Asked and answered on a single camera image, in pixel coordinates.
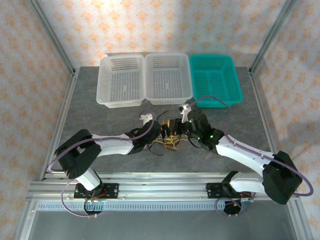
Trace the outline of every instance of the teal plastic basket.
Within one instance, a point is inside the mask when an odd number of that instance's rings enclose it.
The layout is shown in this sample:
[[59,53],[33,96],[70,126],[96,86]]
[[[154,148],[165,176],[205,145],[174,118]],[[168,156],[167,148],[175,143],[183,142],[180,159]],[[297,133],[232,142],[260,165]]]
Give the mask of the teal plastic basket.
[[[193,97],[214,96],[228,106],[241,103],[244,99],[234,61],[225,55],[192,55],[189,58]],[[196,103],[199,108],[225,108],[213,98]]]

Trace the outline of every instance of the patterned wallpaper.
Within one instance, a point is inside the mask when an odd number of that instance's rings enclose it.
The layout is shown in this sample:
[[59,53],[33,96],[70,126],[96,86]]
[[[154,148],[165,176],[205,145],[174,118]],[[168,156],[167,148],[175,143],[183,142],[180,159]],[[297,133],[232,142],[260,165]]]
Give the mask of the patterned wallpaper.
[[70,75],[27,1],[0,1],[0,38],[0,239],[11,240]]
[[250,66],[285,0],[38,0],[73,67],[104,53],[227,54]]
[[297,1],[255,76],[276,148],[288,152],[313,184],[314,195],[301,200],[315,240],[320,240],[319,15],[318,0]]

